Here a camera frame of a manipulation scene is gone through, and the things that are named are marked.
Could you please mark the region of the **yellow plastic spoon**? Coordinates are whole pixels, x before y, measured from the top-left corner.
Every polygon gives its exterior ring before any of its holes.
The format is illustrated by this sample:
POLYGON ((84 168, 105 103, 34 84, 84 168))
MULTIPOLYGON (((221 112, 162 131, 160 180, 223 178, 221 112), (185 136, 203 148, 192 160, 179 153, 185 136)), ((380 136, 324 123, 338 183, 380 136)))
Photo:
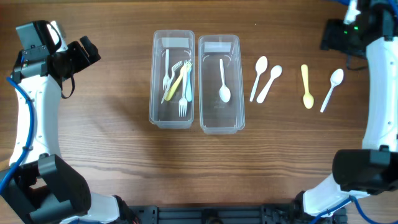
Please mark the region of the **yellow plastic spoon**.
POLYGON ((314 98, 309 91, 309 79, 308 79, 308 66, 306 64, 301 65, 302 80, 304 87, 303 103, 306 109, 311 109, 314 104, 314 98))

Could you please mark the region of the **wide white plastic spoon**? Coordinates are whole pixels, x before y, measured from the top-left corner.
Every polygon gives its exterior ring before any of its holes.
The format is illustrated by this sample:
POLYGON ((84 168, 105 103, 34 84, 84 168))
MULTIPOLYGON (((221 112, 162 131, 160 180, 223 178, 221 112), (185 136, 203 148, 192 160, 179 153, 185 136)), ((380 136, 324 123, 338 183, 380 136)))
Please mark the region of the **wide white plastic spoon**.
POLYGON ((263 103, 266 99, 266 96, 271 88, 273 81, 278 78, 282 74, 282 67, 280 65, 276 65, 271 69, 270 79, 266 83, 265 87, 260 92, 259 96, 257 97, 257 103, 263 103))

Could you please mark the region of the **slanted white plastic fork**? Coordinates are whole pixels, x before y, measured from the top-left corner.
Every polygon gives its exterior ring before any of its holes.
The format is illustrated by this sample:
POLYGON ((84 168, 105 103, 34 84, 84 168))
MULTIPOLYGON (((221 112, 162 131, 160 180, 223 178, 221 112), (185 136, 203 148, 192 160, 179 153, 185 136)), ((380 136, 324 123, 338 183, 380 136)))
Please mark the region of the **slanted white plastic fork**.
POLYGON ((167 85, 169 83, 169 49, 165 50, 165 75, 163 78, 163 91, 167 89, 167 85))

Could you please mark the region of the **yellow plastic fork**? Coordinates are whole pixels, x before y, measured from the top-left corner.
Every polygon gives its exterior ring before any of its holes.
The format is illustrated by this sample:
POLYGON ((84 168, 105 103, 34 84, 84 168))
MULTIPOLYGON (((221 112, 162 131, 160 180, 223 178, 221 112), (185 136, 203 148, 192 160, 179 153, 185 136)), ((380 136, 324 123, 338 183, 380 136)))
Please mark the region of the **yellow plastic fork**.
POLYGON ((182 66, 182 68, 180 69, 180 75, 178 76, 178 78, 176 79, 174 84, 170 87, 170 90, 169 90, 167 96, 165 97, 166 101, 170 101, 172 99, 174 93, 177 91, 177 88, 183 79, 183 75, 186 73, 187 69, 191 68, 191 67, 192 67, 191 63, 187 63, 182 66))

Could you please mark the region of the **white spoon bowl down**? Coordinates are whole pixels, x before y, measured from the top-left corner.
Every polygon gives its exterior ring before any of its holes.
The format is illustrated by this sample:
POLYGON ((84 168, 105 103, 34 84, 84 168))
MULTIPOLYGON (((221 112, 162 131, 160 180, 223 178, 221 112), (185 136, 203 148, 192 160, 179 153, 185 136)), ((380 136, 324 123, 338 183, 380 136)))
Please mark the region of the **white spoon bowl down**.
POLYGON ((221 88, 219 90, 219 94, 221 100, 227 103, 231 99, 231 92, 225 83, 224 65, 222 59, 220 59, 220 75, 221 75, 221 88))

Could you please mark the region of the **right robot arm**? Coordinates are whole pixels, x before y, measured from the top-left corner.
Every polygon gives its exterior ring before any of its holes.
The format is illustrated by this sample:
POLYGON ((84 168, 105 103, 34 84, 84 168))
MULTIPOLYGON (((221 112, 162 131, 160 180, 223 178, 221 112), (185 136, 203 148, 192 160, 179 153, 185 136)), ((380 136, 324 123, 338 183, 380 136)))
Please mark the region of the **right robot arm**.
POLYGON ((285 218, 320 223, 345 205, 397 190, 397 1, 344 1, 343 20, 328 20, 323 50, 367 60, 368 122, 361 149, 339 150, 332 173, 300 192, 285 218))

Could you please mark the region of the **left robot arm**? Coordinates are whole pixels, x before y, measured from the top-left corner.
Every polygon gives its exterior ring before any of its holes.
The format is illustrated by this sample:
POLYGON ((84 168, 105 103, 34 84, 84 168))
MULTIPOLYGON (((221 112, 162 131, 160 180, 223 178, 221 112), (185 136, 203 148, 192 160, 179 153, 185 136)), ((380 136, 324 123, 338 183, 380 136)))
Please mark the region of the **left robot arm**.
POLYGON ((24 223, 139 223, 116 195, 91 192, 85 178, 61 157, 58 107, 63 83, 100 59, 89 38, 67 44, 56 22, 18 26, 21 40, 7 78, 18 99, 17 136, 1 197, 24 223))

